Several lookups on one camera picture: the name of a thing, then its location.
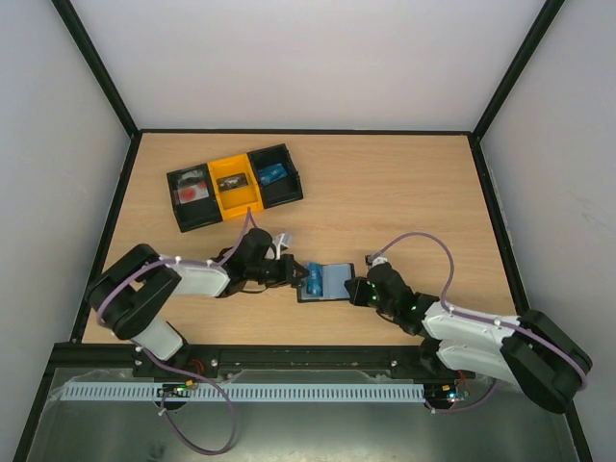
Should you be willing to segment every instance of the red object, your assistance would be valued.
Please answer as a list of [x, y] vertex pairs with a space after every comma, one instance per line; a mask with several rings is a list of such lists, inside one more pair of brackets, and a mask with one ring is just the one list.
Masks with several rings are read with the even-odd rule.
[[180, 198], [185, 202], [193, 200], [196, 197], [196, 191], [193, 188], [184, 188], [178, 192]]
[[460, 375], [460, 382], [464, 383], [464, 386], [466, 387], [467, 391], [470, 393], [471, 392], [471, 386], [469, 385], [469, 382], [466, 379], [466, 375], [464, 375], [464, 373], [462, 371], [458, 371], [458, 374]]
[[205, 366], [198, 359], [192, 359], [188, 362], [188, 366], [194, 366], [196, 368], [197, 373], [203, 374], [205, 372]]

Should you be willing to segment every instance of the black cable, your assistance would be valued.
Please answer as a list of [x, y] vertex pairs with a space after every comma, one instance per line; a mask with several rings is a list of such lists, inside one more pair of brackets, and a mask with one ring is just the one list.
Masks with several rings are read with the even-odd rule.
[[396, 324], [393, 320], [390, 320], [389, 318], [386, 318], [385, 315], [383, 314], [382, 311], [377, 311], [376, 314], [382, 318], [383, 320], [390, 322], [391, 324]]
[[263, 292], [265, 292], [268, 289], [268, 287], [266, 287], [263, 291], [240, 291], [242, 294], [262, 294]]

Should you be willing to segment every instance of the blue object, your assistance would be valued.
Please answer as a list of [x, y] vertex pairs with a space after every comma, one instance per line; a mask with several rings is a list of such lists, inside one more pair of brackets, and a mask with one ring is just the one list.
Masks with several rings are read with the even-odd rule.
[[306, 292], [310, 295], [323, 296], [323, 266], [318, 263], [306, 264], [308, 280]]
[[287, 176], [287, 170], [282, 167], [282, 164], [274, 164], [259, 170], [259, 180], [263, 186], [267, 186], [285, 176]]

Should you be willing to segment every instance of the black metal bar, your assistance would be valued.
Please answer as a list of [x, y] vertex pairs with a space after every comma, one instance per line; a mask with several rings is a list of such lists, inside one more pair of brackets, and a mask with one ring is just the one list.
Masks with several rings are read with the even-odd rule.
[[[473, 136], [469, 137], [469, 144], [473, 152], [473, 159], [475, 160], [475, 168], [479, 177], [479, 183], [483, 190], [483, 197], [485, 204], [492, 221], [492, 228], [494, 229], [494, 235], [499, 247], [500, 258], [502, 259], [502, 265], [504, 266], [504, 272], [507, 276], [507, 282], [509, 283], [509, 290], [516, 307], [518, 314], [525, 313], [528, 309], [528, 299], [526, 298], [526, 292], [518, 271], [513, 250], [511, 248], [511, 242], [509, 241], [509, 235], [507, 233], [504, 220], [502, 219], [501, 206], [497, 200], [497, 196], [490, 178], [490, 170], [485, 163], [485, 157], [481, 149], [481, 144], [478, 139]], [[581, 428], [581, 423], [578, 418], [576, 407], [571, 404], [566, 412], [567, 423], [571, 431], [574, 445], [576, 446], [577, 457], [580, 462], [592, 462], [593, 458], [586, 442], [586, 437]]]
[[17, 445], [13, 462], [25, 462], [28, 459], [28, 452], [30, 452], [32, 442], [34, 441], [35, 434], [37, 433], [40, 416], [42, 414], [43, 407], [45, 406], [45, 402], [47, 401], [47, 394], [49, 393], [52, 379], [53, 374], [51, 376], [45, 374], [38, 385], [37, 394], [32, 403], [32, 407], [30, 408], [30, 414], [26, 420], [23, 432], [21, 433], [21, 438], [19, 439], [19, 444]]
[[[416, 383], [446, 384], [458, 373], [442, 369], [434, 374], [421, 361], [419, 346], [238, 346], [190, 345], [188, 360], [205, 365], [206, 376], [216, 377], [244, 370], [336, 370], [368, 374], [389, 372], [392, 378]], [[168, 380], [175, 376], [152, 365], [133, 345], [55, 344], [45, 374], [55, 369], [132, 369], [135, 377]]]
[[68, 32], [72, 35], [81, 54], [90, 66], [90, 70], [98, 81], [98, 85], [100, 85], [100, 88], [105, 93], [105, 96], [107, 96], [112, 108], [114, 108], [117, 118], [119, 118], [119, 121], [124, 126], [124, 130], [126, 130], [129, 137], [135, 137], [139, 131], [137, 125], [128, 112], [128, 108], [126, 108], [124, 101], [122, 101], [114, 81], [100, 59], [96, 48], [94, 48], [94, 44], [72, 3], [70, 0], [51, 1], [62, 18], [66, 29], [68, 29]]
[[469, 131], [456, 130], [352, 130], [352, 129], [280, 129], [280, 128], [144, 128], [143, 133], [216, 133], [233, 135], [429, 135], [463, 136]]
[[492, 229], [494, 230], [494, 236], [497, 240], [497, 246], [499, 247], [500, 258], [502, 259], [504, 272], [507, 276], [507, 282], [509, 283], [511, 297], [513, 298], [516, 312], [522, 315], [528, 311], [528, 300], [526, 299], [522, 278], [520, 277], [520, 272], [516, 265], [516, 259], [513, 256], [507, 228], [502, 219], [501, 206], [494, 191], [494, 185], [490, 178], [490, 171], [485, 163], [485, 157], [483, 157], [481, 144], [475, 137], [469, 137], [469, 144], [471, 145], [473, 160], [475, 161], [475, 168], [479, 177], [481, 190], [483, 191], [485, 205], [488, 209], [490, 220], [492, 221]]
[[[88, 277], [88, 284], [94, 280], [94, 278], [98, 277], [103, 271], [105, 259], [107, 258], [107, 252], [109, 251], [114, 230], [116, 229], [117, 217], [119, 216], [122, 201], [124, 200], [124, 195], [126, 194], [126, 188], [128, 188], [128, 181], [131, 177], [131, 172], [133, 171], [135, 159], [137, 158], [140, 142], [141, 132], [138, 132], [137, 135], [131, 139], [131, 143], [128, 146], [128, 152], [126, 153], [126, 159], [124, 160], [122, 172], [120, 173], [119, 180], [117, 181], [112, 205], [109, 209], [107, 219], [105, 220], [105, 227], [103, 228], [103, 233], [101, 235], [98, 248], [96, 249], [96, 254], [94, 255], [94, 262], [92, 263], [90, 276]], [[73, 329], [70, 333], [70, 341], [72, 343], [79, 343], [84, 338], [89, 315], [90, 306], [82, 299], [79, 311], [77, 312], [77, 317], [75, 318], [75, 323], [73, 324]]]
[[516, 85], [516, 82], [526, 67], [526, 64], [530, 61], [532, 54], [535, 52], [537, 46], [541, 42], [541, 39], [550, 28], [552, 21], [558, 14], [558, 11], [560, 10], [560, 7], [562, 7], [563, 3], [565, 3], [565, 0], [547, 0], [539, 14], [537, 14], [537, 17], [530, 27], [528, 34], [526, 34], [526, 38], [522, 42], [518, 53], [516, 53], [516, 56], [509, 65], [509, 68], [507, 68], [507, 71], [505, 72], [504, 77], [502, 77], [497, 90], [492, 96], [487, 108], [479, 119], [479, 123], [473, 131], [473, 135], [479, 141], [483, 139], [488, 131], [488, 128], [490, 128], [490, 125], [497, 116], [502, 104], [505, 99], [507, 99], [507, 96], [513, 87]]
[[571, 403], [571, 406], [567, 409], [565, 417], [567, 418], [567, 424], [569, 424], [571, 438], [574, 440], [574, 446], [576, 447], [579, 462], [593, 462], [593, 456], [590, 453], [586, 436], [584, 435], [584, 431], [581, 429], [578, 411], [573, 403]]

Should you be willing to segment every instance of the yellow compartment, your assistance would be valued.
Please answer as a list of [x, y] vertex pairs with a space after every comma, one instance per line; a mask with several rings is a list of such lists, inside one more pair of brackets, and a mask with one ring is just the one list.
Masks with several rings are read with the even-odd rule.
[[[252, 212], [263, 210], [261, 192], [247, 154], [209, 162], [208, 169], [214, 183], [214, 192], [218, 199], [222, 219], [241, 217], [247, 213], [248, 207]], [[247, 186], [229, 191], [220, 190], [218, 180], [240, 173], [245, 175]]]

